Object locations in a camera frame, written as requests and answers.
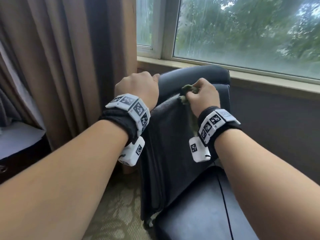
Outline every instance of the curtain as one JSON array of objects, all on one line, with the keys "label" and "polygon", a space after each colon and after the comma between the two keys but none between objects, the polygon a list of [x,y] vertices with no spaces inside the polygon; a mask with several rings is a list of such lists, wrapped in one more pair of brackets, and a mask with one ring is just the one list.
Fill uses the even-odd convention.
[{"label": "curtain", "polygon": [[0,0],[0,26],[15,70],[0,59],[0,87],[41,127],[13,84],[20,79],[53,149],[95,123],[114,85],[137,72],[135,0]]}]

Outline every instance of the window glass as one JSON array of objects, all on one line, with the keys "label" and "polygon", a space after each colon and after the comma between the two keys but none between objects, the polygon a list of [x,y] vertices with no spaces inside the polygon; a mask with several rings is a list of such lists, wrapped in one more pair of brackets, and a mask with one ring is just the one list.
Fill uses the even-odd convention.
[{"label": "window glass", "polygon": [[320,0],[181,0],[174,57],[320,79]]},{"label": "window glass", "polygon": [[153,0],[137,2],[137,44],[151,46]]}]

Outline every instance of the window sill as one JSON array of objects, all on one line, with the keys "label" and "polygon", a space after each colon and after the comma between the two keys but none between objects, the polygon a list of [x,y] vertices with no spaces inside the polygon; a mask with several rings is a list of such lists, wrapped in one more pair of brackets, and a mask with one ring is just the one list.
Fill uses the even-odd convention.
[{"label": "window sill", "polygon": [[[153,59],[142,56],[138,56],[137,59],[139,69],[160,74],[179,68],[198,66],[197,64]],[[229,71],[232,86],[281,94],[295,98],[320,100],[320,85],[318,84],[251,74],[247,72]]]}]

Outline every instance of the green cloth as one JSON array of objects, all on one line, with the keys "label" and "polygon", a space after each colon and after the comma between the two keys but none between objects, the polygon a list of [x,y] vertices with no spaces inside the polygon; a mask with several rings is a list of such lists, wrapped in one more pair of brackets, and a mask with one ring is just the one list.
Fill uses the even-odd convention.
[{"label": "green cloth", "polygon": [[198,130],[199,130],[198,118],[193,114],[193,112],[191,110],[190,103],[189,103],[188,99],[186,98],[186,93],[191,91],[191,92],[197,94],[199,92],[199,88],[196,88],[192,85],[185,85],[181,90],[182,91],[180,93],[179,98],[181,99],[182,104],[188,106],[190,128],[191,128],[194,136],[198,136]]}]

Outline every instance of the left hand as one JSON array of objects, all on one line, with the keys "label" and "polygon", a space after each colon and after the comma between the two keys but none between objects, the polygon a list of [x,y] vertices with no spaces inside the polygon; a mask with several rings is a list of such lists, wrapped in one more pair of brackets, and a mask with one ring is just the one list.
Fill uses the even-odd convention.
[{"label": "left hand", "polygon": [[114,95],[125,93],[138,96],[151,111],[158,102],[159,87],[158,79],[160,74],[151,76],[149,72],[133,73],[123,78],[115,85]]}]

